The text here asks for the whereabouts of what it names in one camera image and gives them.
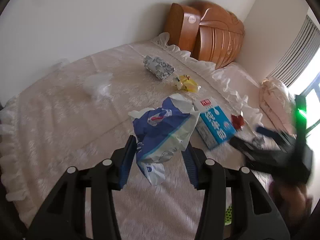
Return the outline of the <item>person's right hand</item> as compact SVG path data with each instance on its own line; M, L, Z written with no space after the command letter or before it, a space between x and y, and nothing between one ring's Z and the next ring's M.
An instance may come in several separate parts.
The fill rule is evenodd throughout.
M269 195L288 227L297 226L310 216L312 198L308 196L305 184L292 186L274 180Z

